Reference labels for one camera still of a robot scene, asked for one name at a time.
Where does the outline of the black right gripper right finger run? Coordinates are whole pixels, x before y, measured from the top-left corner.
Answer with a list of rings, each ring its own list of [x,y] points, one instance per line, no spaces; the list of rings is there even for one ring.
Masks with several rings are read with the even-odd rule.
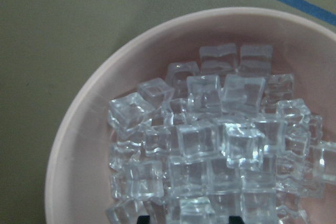
[[[228,223],[229,224],[244,224],[244,221],[241,216],[229,216]]]

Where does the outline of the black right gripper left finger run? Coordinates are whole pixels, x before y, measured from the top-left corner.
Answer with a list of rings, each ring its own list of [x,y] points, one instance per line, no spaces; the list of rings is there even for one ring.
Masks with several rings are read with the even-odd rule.
[[[138,216],[137,224],[150,224],[151,217],[149,215]]]

